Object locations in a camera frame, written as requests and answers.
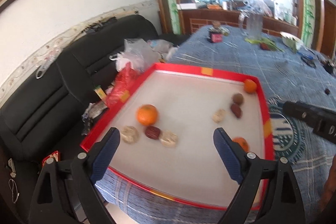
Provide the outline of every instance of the glass pitcher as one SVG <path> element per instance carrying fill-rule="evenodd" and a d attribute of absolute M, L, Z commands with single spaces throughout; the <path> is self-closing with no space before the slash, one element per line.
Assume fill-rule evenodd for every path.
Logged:
<path fill-rule="evenodd" d="M 245 17 L 246 30 L 243 28 Z M 239 15 L 239 28 L 243 35 L 247 35 L 249 39 L 260 40 L 263 31 L 263 15 L 248 10 L 242 10 Z"/>

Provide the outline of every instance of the blue checkered tablecloth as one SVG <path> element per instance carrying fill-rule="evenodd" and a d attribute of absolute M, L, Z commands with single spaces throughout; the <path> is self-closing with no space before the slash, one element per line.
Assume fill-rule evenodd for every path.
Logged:
<path fill-rule="evenodd" d="M 285 117 L 281 113 L 281 101 L 300 100 L 336 109 L 336 79 L 323 69 L 316 57 L 317 68 L 308 67 L 299 55 L 282 43 L 281 38 L 270 37 L 284 52 L 263 51 L 258 45 L 245 42 L 238 28 L 225 27 L 231 34 L 224 37 L 223 43 L 209 43 L 206 40 L 208 27 L 202 27 L 181 45 L 170 62 L 259 78 L 269 104 L 276 155 L 286 156 L 292 163 L 309 223 L 318 213 L 318 201 L 336 154 L 336 145 L 312 134 L 312 129 L 305 123 Z M 313 55 L 306 49 L 300 52 Z M 330 95 L 325 94 L 325 88 L 330 90 Z M 116 204 L 140 224 L 217 223 L 223 215 L 223 211 L 196 208 L 160 198 L 110 170 L 96 183 L 96 187 L 108 202 Z M 247 222 L 251 222 L 254 216 L 255 213 L 251 212 Z"/>

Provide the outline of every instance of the decorative wallpaper border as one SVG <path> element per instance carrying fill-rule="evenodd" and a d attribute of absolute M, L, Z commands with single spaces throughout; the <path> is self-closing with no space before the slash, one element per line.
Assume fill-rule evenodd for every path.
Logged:
<path fill-rule="evenodd" d="M 141 14 L 142 10 L 149 8 L 156 8 L 159 10 L 159 5 L 157 0 L 144 1 L 137 4 L 123 6 L 109 12 L 103 13 L 101 15 L 95 16 L 89 20 L 83 21 L 60 35 L 56 36 L 36 52 L 31 54 L 24 62 L 16 68 L 8 79 L 0 86 L 0 107 L 4 102 L 11 96 L 11 94 L 37 69 L 39 64 L 45 57 L 54 49 L 54 47 L 59 46 L 62 49 L 76 41 L 80 37 L 85 35 L 86 27 L 93 25 L 98 22 L 104 22 L 112 17 L 124 17 L 130 14 L 134 14 L 138 11 Z"/>

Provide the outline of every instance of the red package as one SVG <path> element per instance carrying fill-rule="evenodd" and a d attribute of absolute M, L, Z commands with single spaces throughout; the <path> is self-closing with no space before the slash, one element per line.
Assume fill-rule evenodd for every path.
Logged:
<path fill-rule="evenodd" d="M 138 76 L 138 73 L 131 68 L 131 62 L 128 62 L 115 78 L 113 90 L 106 98 L 106 106 L 109 108 L 113 107 L 120 100 L 121 96 L 124 95 L 124 92 L 129 90 Z"/>
<path fill-rule="evenodd" d="M 45 165 L 48 158 L 53 158 L 56 161 L 59 161 L 60 160 L 60 152 L 55 151 L 55 152 L 51 153 L 48 157 L 45 157 L 42 161 L 42 167 Z"/>

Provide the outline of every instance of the string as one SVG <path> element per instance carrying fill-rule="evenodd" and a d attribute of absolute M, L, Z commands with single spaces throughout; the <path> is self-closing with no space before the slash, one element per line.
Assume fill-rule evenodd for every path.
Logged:
<path fill-rule="evenodd" d="M 12 191 L 12 202 L 15 204 L 17 202 L 17 199 L 19 198 L 20 193 L 17 191 L 17 186 L 13 179 L 10 179 L 8 181 L 8 185 L 9 185 L 10 190 Z M 16 189 L 16 199 L 15 200 L 14 200 L 14 186 Z"/>

